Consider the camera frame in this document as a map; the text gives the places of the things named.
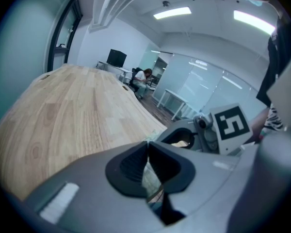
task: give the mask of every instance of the ceiling light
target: ceiling light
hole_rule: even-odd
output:
[[[234,19],[248,23],[254,27],[257,27],[258,29],[263,30],[268,34],[272,34],[272,32],[275,30],[275,27],[268,22],[238,10],[234,10]]]
[[[225,80],[229,81],[230,83],[232,83],[233,85],[237,86],[239,89],[242,89],[242,87],[235,83],[234,81],[230,80],[229,78],[227,78],[226,76],[222,76],[222,78],[224,78]]]
[[[177,8],[173,10],[167,10],[158,14],[155,14],[154,17],[156,19],[162,19],[165,17],[172,17],[172,16],[178,16],[178,15],[186,15],[186,14],[191,14],[192,12],[190,11],[189,7],[183,7],[183,8]]]
[[[200,66],[200,65],[198,65],[198,64],[195,64],[195,63],[192,63],[192,62],[189,62],[189,64],[190,64],[190,65],[193,65],[193,66],[196,66],[196,67],[199,67],[199,68],[202,68],[202,69],[204,69],[204,70],[208,70],[207,67],[202,67],[202,66]]]
[[[204,85],[202,85],[202,84],[199,84],[199,85],[201,85],[202,87],[204,87],[204,88],[206,88],[206,89],[208,89],[209,90],[209,88],[208,87],[205,87]]]
[[[203,66],[207,66],[207,63],[206,62],[203,62],[201,60],[195,60],[195,63],[201,64]]]

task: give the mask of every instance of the black monitor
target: black monitor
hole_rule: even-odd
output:
[[[111,49],[107,63],[114,66],[114,67],[123,67],[123,64],[126,59],[126,54],[122,53],[121,51]]]

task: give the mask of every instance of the wooden table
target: wooden table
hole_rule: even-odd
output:
[[[183,97],[180,97],[177,93],[174,93],[173,91],[171,90],[168,90],[168,89],[165,89],[159,103],[157,104],[157,108],[159,108],[160,104],[162,103],[163,101],[163,98],[165,96],[166,93],[169,93],[171,96],[173,96],[174,98],[180,100],[182,102],[182,104],[180,105],[180,107],[178,108],[178,110],[176,111],[176,113],[173,115],[173,117],[171,118],[171,120],[174,120],[176,115],[179,113],[179,111],[183,108],[183,106],[188,102],[187,100],[185,100]]]
[[[138,142],[159,123],[112,73],[64,65],[33,81],[0,122],[0,181],[24,199],[88,154]]]

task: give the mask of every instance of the glass partition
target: glass partition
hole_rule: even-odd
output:
[[[188,101],[179,117],[193,118],[201,112],[208,114],[213,107],[239,103],[251,120],[265,108],[256,99],[257,91],[242,79],[210,63],[179,54],[170,59],[153,98],[159,101],[166,89]],[[162,104],[175,113],[181,101],[167,94]]]
[[[183,83],[187,80],[193,68],[193,66],[189,64],[191,60],[191,57],[174,54],[153,93],[154,99],[160,100],[165,89],[171,90],[177,94],[179,93],[179,90],[182,88]],[[163,104],[167,102],[168,97],[169,96],[165,96],[162,101]]]
[[[223,70],[209,63],[198,64],[193,59],[192,70],[179,91],[179,95],[189,101],[190,107],[198,112],[205,106],[219,83]]]
[[[207,114],[213,107],[239,103],[248,120],[253,119],[265,105],[256,99],[257,91],[245,81],[224,71],[216,89],[202,112]]]
[[[149,44],[141,59],[139,68],[141,68],[142,70],[146,70],[148,68],[153,69],[159,54],[160,54],[160,51],[158,50],[158,48],[153,46],[152,44]]]

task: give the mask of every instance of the white table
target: white table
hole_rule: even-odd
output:
[[[198,116],[200,114],[200,112],[197,112],[190,104],[187,103],[182,113],[182,116],[193,119],[195,116]]]
[[[108,64],[106,62],[103,62],[103,61],[98,61],[97,66],[98,66],[99,63],[102,63],[104,66],[113,67],[115,69],[118,69],[118,70],[122,71],[123,72],[123,80],[122,80],[122,83],[124,83],[125,80],[126,80],[126,74],[127,73],[132,73],[132,71],[129,71],[129,70],[125,69],[125,68],[115,67],[115,66],[112,66],[112,65],[110,65],[110,64]]]
[[[182,104],[180,105],[180,107],[178,108],[178,110],[176,111],[176,113],[174,114],[174,116],[171,118],[171,120],[174,120],[176,115],[179,113],[179,111],[183,108],[183,106],[188,102],[187,100],[185,100],[184,98],[180,97],[177,93],[174,93],[171,90],[165,89],[159,103],[157,104],[157,108],[160,106],[160,104],[163,101],[164,96],[166,95],[166,93],[169,93],[171,96],[173,96],[174,98],[180,100],[182,102]]]
[[[122,82],[123,83],[129,83],[131,81],[131,78],[130,77],[127,77],[127,76],[126,76],[126,80],[124,80],[124,75],[123,74],[120,75],[119,79],[120,78],[122,79]]]

